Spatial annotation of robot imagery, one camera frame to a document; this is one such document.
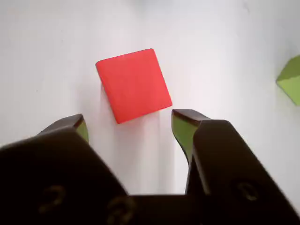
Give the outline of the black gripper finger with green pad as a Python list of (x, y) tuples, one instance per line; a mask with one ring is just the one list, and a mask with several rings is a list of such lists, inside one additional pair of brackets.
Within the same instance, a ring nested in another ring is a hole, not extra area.
[(172, 132), (189, 165), (186, 192), (200, 192), (202, 224), (299, 224), (289, 201), (229, 121), (173, 109)]
[(91, 148), (81, 114), (0, 149), (3, 225), (128, 225), (134, 210)]

